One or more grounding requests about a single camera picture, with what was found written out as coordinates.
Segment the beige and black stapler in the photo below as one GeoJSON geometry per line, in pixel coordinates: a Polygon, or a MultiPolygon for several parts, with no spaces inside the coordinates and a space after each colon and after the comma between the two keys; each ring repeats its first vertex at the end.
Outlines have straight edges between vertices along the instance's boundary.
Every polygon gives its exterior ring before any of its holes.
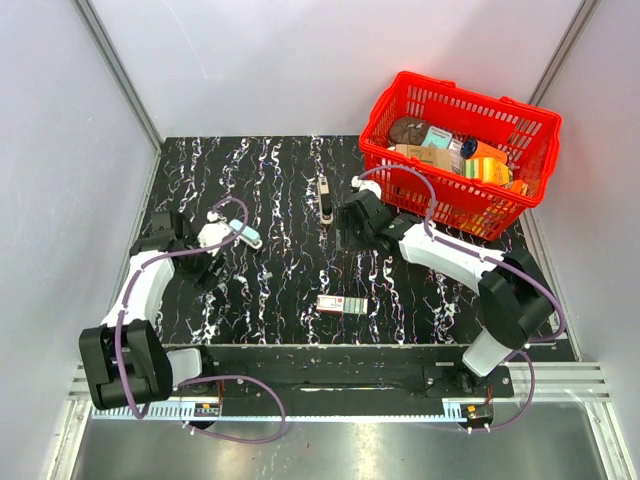
{"type": "Polygon", "coordinates": [[[329,183],[325,176],[318,177],[317,188],[320,222],[323,225],[331,225],[333,223],[333,207],[329,183]]]}

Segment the light blue stapler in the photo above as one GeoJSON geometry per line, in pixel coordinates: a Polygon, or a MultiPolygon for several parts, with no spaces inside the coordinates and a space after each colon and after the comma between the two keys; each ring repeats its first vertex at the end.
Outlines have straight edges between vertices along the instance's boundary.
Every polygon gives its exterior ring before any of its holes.
{"type": "Polygon", "coordinates": [[[234,233],[238,233],[239,238],[254,250],[259,250],[262,248],[262,238],[260,234],[251,226],[244,226],[240,220],[233,219],[229,222],[229,227],[234,233]]]}

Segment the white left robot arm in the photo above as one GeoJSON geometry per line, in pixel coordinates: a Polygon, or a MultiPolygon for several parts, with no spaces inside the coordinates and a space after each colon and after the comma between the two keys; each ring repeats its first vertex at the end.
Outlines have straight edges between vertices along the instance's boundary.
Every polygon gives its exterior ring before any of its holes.
{"type": "Polygon", "coordinates": [[[219,244],[233,230],[223,221],[196,232],[176,211],[152,215],[150,231],[134,242],[126,283],[100,325],[81,332],[79,350],[94,407],[110,410],[169,398],[183,384],[195,395],[211,392],[215,369],[201,347],[169,352],[155,332],[164,292],[179,275],[207,291],[217,285],[225,254],[219,244]]]}

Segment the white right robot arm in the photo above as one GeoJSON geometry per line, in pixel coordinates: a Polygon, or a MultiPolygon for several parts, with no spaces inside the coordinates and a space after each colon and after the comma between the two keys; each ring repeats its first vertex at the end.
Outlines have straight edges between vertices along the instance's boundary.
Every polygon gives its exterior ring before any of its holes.
{"type": "Polygon", "coordinates": [[[472,245],[427,225],[417,216],[394,214],[369,189],[336,210],[337,244],[396,255],[409,264],[441,273],[480,300],[483,329],[462,355],[456,387],[476,396],[491,373],[521,349],[556,311],[557,301],[531,254],[472,245]]]}

